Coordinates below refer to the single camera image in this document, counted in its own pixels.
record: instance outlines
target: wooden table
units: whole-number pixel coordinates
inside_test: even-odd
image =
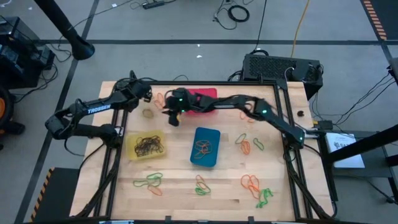
[[[100,98],[111,93],[114,82],[103,82]],[[154,96],[158,92],[180,86],[153,85]],[[270,86],[183,86],[185,88],[216,88],[218,97],[238,93],[258,96],[275,106],[273,88]],[[281,102],[284,102],[280,91]],[[289,83],[289,96],[294,120],[306,127],[312,127],[311,113],[302,83]],[[142,110],[151,109],[155,116],[152,119],[143,117]],[[304,111],[305,116],[299,118],[297,111]],[[249,123],[239,118],[238,110],[218,110],[214,114],[200,116],[182,116],[179,127],[168,124],[168,116],[161,114],[153,102],[140,102],[139,106],[129,114],[126,134],[161,129],[165,133],[166,150],[164,157],[143,161],[127,159],[126,149],[119,166],[116,192],[113,201],[112,219],[131,220],[164,220],[171,215],[173,220],[231,220],[245,221],[253,216],[256,221],[284,220],[293,221],[294,213],[286,164],[282,158],[283,148],[280,132],[267,122]],[[110,123],[112,111],[97,113],[93,125]],[[189,158],[192,150],[193,137],[197,127],[217,129],[221,132],[217,164],[213,169],[194,166]],[[247,133],[251,142],[251,153],[244,155],[239,145],[234,143],[241,134]],[[252,143],[258,138],[265,150],[260,151]],[[318,149],[315,140],[307,139],[306,144]],[[86,156],[101,144],[99,139],[90,139],[86,148]],[[100,150],[81,170],[76,187],[70,215],[77,214],[93,196],[103,166],[105,149]],[[301,150],[303,169],[307,178],[309,191],[317,202],[330,215],[333,209],[326,184],[321,159],[314,152],[304,148]],[[163,173],[163,196],[150,193],[146,187],[135,187],[134,180],[145,179],[154,172]],[[199,196],[195,193],[195,176],[200,174],[211,188],[211,194]],[[249,190],[240,184],[244,174],[254,174],[259,178],[260,188],[270,188],[274,194],[264,208],[256,208],[257,200]],[[305,217],[302,194],[298,190],[301,216]],[[108,193],[104,193],[101,214],[104,214]]]

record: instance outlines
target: yellow and black tape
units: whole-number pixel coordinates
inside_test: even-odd
[[[44,197],[45,188],[49,185],[50,177],[51,177],[51,174],[53,171],[54,171],[54,167],[49,169],[49,171],[47,172],[47,175],[45,176],[42,190],[40,191],[39,196],[37,197],[36,204],[35,204],[32,214],[30,215],[29,222],[33,222],[35,220],[37,211],[39,210],[40,203],[42,202],[43,197]]]
[[[383,26],[380,23],[380,20],[372,6],[372,3],[370,1],[363,1],[365,4],[366,10],[368,11],[369,15],[371,16],[372,23],[376,28],[377,34],[379,34],[380,39],[382,40],[387,40],[387,34],[386,31],[384,31]]]

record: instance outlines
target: yellow cable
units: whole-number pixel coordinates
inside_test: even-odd
[[[292,47],[292,54],[290,55],[290,57],[293,57],[293,54],[294,54],[294,47],[296,46],[297,34],[299,33],[299,29],[300,29],[301,22],[303,22],[303,19],[304,19],[305,13],[307,12],[307,8],[308,8],[308,5],[309,5],[309,4],[310,4],[310,0],[307,0],[307,4],[305,5],[303,14],[301,15],[300,22],[298,22],[296,34],[294,35],[293,47]]]

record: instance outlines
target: yellow container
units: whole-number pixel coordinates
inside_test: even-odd
[[[126,152],[130,160],[148,159],[166,153],[165,137],[161,130],[127,134],[126,141]]]

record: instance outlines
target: gray floor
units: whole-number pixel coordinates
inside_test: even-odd
[[[59,6],[72,24],[86,18],[93,0],[58,0]],[[123,0],[100,0],[96,12],[120,4]],[[156,39],[255,39],[262,13],[263,0],[248,6],[251,18],[238,24],[236,30],[223,30],[212,22],[212,15],[220,1],[179,0],[151,10],[132,10],[129,4],[105,12],[94,18],[88,39],[156,40]],[[261,39],[292,40],[306,1],[269,0]],[[42,39],[57,39],[60,33],[33,1],[13,0],[0,8],[4,16],[20,16]],[[220,14],[227,25],[225,14]],[[82,32],[85,22],[76,29]],[[359,0],[312,1],[300,28],[299,40],[377,40]],[[97,44],[92,58],[78,62],[65,105],[76,98],[96,98],[100,84],[128,76],[133,69],[138,77],[171,80],[184,74],[190,80],[226,80],[242,65],[244,54],[253,45],[170,44],[170,45],[107,45]],[[291,45],[260,45],[271,55],[289,57]],[[398,46],[389,46],[398,57]],[[364,95],[381,77],[386,75],[388,62],[378,45],[298,45],[295,57],[320,60],[325,66],[324,86],[319,92],[321,113],[342,113]],[[38,91],[16,106],[15,119],[26,125],[21,136],[1,139],[5,149],[0,151],[0,222],[15,220],[21,200],[35,166],[45,137],[44,121],[54,112],[71,59],[56,63],[59,75],[46,90]],[[395,85],[366,109],[353,114],[341,125],[343,129],[378,131],[398,123]],[[68,145],[83,153],[86,139],[71,138]],[[397,154],[395,146],[388,146],[389,154]],[[29,219],[45,174],[50,167],[77,168],[81,158],[67,153],[62,142],[52,141],[44,162],[25,220]],[[391,194],[384,179],[372,180]],[[395,205],[384,203],[381,195],[366,182],[336,178],[338,189],[338,218],[354,222],[392,223],[398,218]]]

